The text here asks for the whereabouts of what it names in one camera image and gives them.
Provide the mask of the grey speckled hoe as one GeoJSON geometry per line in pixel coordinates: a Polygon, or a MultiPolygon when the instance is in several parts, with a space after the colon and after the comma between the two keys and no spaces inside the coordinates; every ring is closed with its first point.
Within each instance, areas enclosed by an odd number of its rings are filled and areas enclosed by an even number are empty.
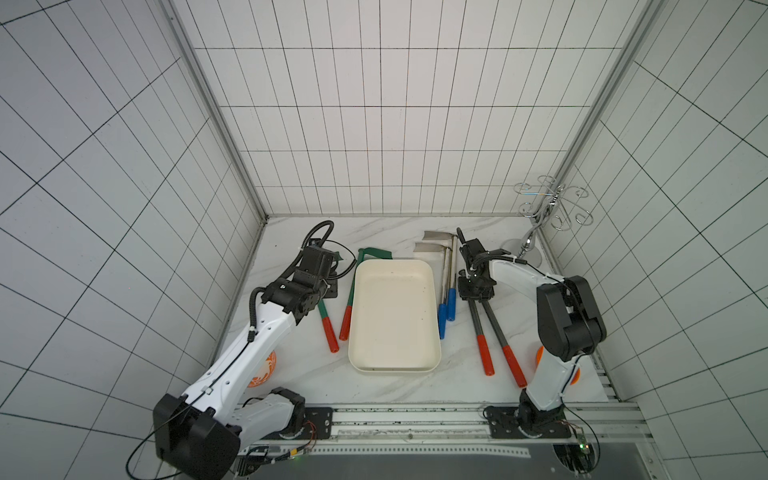
{"type": "Polygon", "coordinates": [[[484,330],[481,325],[477,303],[473,299],[468,299],[467,303],[468,303],[469,312],[472,318],[473,328],[475,332],[475,337],[478,345],[478,351],[479,351],[484,374],[486,376],[493,376],[495,374],[495,369],[494,369],[491,355],[489,352],[487,340],[484,335],[484,330]]]}
{"type": "Polygon", "coordinates": [[[504,334],[501,325],[496,317],[496,314],[494,313],[492,306],[488,300],[482,300],[481,305],[483,306],[485,313],[489,319],[489,322],[491,324],[491,327],[494,331],[494,334],[501,346],[503,355],[505,357],[505,360],[507,362],[507,365],[512,373],[512,376],[518,385],[519,388],[524,389],[527,386],[527,379],[525,377],[525,374],[520,367],[520,364],[509,345],[506,335],[504,334]]]}

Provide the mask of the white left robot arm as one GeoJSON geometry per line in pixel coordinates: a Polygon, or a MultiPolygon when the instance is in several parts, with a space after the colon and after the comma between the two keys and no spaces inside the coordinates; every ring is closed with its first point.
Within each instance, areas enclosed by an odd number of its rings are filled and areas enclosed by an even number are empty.
{"type": "Polygon", "coordinates": [[[319,437],[307,419],[304,398],[276,388],[245,406],[239,398],[269,355],[334,288],[343,274],[325,247],[334,223],[323,220],[305,236],[297,256],[248,299],[248,322],[221,356],[181,395],[164,395],[153,409],[150,439],[156,456],[191,479],[222,479],[236,462],[249,475],[263,465],[308,452],[311,441],[286,452],[272,449],[273,435],[319,437]]]}

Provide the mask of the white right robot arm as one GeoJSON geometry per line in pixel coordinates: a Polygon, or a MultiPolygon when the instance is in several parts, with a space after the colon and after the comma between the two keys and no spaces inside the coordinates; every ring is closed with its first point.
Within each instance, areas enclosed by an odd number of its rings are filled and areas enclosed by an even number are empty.
{"type": "Polygon", "coordinates": [[[581,276],[549,274],[507,250],[487,250],[480,240],[466,239],[461,229],[456,230],[456,236],[465,263],[465,269],[458,274],[458,296],[468,304],[484,371],[488,376],[494,374],[479,307],[485,310],[521,388],[512,427],[525,437],[539,438],[549,426],[565,420],[563,396],[578,376],[579,361],[593,354],[607,336],[592,289],[581,276]],[[489,303],[498,283],[536,303],[541,355],[530,381],[489,303]]]}

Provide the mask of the green hoe beside box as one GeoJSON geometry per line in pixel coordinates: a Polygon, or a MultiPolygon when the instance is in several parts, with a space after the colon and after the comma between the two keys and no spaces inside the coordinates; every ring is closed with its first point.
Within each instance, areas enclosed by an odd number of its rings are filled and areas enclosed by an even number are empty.
{"type": "MultiPolygon", "coordinates": [[[[367,258],[391,260],[393,258],[393,255],[391,251],[380,249],[380,248],[375,248],[375,247],[360,248],[358,250],[355,269],[357,270],[367,258]]],[[[353,304],[354,304],[354,298],[355,298],[355,288],[356,288],[356,274],[357,274],[356,270],[354,271],[354,274],[353,274],[352,284],[351,284],[350,292],[348,295],[346,308],[344,311],[341,331],[339,334],[339,339],[341,341],[347,341],[350,334],[353,304]]]]}

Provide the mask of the green hoe outer left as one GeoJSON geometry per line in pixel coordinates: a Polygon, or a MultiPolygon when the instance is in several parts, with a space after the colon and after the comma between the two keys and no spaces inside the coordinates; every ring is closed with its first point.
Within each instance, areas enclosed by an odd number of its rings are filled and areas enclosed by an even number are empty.
{"type": "Polygon", "coordinates": [[[329,284],[328,289],[325,295],[323,296],[323,298],[318,302],[317,308],[321,316],[322,326],[323,326],[323,330],[325,333],[329,350],[331,353],[337,353],[339,351],[339,345],[338,345],[336,334],[333,328],[332,321],[329,317],[325,300],[335,299],[338,296],[338,281],[329,280],[328,284],[329,284]]]}

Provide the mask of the cream plastic storage box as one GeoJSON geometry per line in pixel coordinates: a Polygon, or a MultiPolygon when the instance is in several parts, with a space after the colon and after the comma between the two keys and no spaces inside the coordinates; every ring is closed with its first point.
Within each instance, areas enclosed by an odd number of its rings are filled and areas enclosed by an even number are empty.
{"type": "Polygon", "coordinates": [[[347,348],[366,374],[416,374],[441,361],[434,276],[419,259],[372,259],[358,267],[347,348]]]}

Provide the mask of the orange patterned white bowl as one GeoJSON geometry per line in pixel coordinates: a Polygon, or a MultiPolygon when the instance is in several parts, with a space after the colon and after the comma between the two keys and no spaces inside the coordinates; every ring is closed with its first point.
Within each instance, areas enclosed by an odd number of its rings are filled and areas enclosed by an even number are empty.
{"type": "Polygon", "coordinates": [[[277,366],[277,355],[273,351],[269,354],[262,367],[258,370],[255,376],[250,380],[248,387],[256,388],[266,383],[273,375],[277,366]]]}

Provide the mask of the chrome cup rack stand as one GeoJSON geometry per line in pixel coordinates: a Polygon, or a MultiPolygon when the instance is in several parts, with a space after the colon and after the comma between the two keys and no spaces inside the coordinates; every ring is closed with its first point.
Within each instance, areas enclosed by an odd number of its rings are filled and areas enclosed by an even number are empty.
{"type": "Polygon", "coordinates": [[[521,238],[506,240],[501,248],[534,267],[543,263],[544,255],[536,240],[545,226],[568,231],[574,225],[589,226],[594,222],[592,211],[578,205],[579,200],[591,197],[585,187],[562,184],[553,176],[540,175],[536,183],[521,182],[513,190],[523,197],[519,213],[531,221],[531,226],[521,238]]]}

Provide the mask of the orange plastic bowl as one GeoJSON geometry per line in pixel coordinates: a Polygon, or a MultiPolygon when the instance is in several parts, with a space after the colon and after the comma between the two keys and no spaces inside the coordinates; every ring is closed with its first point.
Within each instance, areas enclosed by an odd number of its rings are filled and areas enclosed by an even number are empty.
{"type": "MultiPolygon", "coordinates": [[[[538,350],[536,352],[536,356],[535,356],[535,366],[536,367],[538,367],[540,365],[540,362],[542,360],[544,351],[545,351],[545,349],[544,349],[543,346],[540,346],[538,348],[538,350]]],[[[580,370],[579,367],[577,367],[575,372],[571,376],[570,385],[575,385],[580,380],[580,377],[581,377],[581,370],[580,370]]]]}

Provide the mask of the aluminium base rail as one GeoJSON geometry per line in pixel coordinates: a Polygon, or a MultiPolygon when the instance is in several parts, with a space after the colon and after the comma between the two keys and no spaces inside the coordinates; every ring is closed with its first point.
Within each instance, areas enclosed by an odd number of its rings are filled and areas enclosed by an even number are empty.
{"type": "Polygon", "coordinates": [[[310,407],[308,425],[292,438],[274,435],[244,446],[238,456],[270,462],[303,455],[497,455],[526,458],[535,445],[597,446],[648,443],[639,408],[631,403],[570,403],[565,417],[538,434],[521,432],[512,404],[339,404],[310,407]]]}

